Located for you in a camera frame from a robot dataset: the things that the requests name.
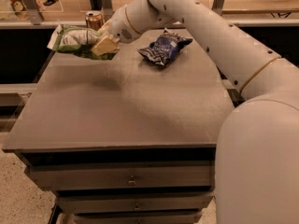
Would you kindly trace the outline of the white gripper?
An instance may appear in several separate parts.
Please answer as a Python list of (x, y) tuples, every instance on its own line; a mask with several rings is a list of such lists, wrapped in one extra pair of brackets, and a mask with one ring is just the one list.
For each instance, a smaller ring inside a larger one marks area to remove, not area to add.
[(131, 43), (140, 37), (130, 24), (127, 12), (127, 6), (121, 7), (112, 17), (98, 30), (100, 35), (104, 36), (92, 47), (92, 53), (101, 56), (110, 53), (118, 48), (119, 41), (122, 43)]

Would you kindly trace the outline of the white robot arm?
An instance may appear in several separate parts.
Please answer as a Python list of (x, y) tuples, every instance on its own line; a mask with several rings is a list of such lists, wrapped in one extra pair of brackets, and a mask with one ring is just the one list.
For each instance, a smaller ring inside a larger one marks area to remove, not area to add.
[(130, 43), (170, 21), (244, 100), (218, 136), (217, 224), (299, 224), (299, 68), (197, 0), (135, 0), (100, 31)]

